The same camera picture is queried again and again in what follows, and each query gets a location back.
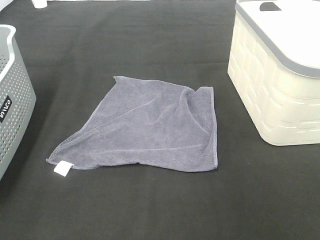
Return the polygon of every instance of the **gray towel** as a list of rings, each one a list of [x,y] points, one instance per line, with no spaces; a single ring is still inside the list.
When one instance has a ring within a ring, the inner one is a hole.
[[[144,164],[183,172],[216,169],[214,90],[114,77],[86,124],[46,160],[75,169]]]

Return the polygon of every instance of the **black tablecloth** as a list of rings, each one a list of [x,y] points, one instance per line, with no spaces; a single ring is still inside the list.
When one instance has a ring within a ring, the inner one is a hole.
[[[37,96],[0,181],[0,239],[320,239],[320,145],[260,138],[227,74],[234,6],[55,1],[35,9],[15,0],[0,12],[1,24],[16,27]],[[218,170],[135,164],[54,173],[45,159],[117,75],[213,86]]]

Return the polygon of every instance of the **white plastic container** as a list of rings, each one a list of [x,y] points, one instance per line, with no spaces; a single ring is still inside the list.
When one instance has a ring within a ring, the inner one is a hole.
[[[13,0],[0,0],[0,12],[8,6]]]
[[[10,25],[0,25],[0,179],[28,126],[36,95]]]
[[[320,143],[320,1],[237,0],[228,74],[261,137]]]

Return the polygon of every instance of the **white towel tag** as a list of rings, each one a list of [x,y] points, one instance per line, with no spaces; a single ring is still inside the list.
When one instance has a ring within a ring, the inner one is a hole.
[[[67,176],[70,168],[74,166],[74,164],[67,161],[60,161],[54,168],[54,172],[60,174],[62,176]]]

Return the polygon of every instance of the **gray plastic basket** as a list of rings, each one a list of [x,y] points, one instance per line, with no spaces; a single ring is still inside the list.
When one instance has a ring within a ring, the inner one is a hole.
[[[13,26],[0,25],[0,179],[21,142],[36,102],[15,32]]]

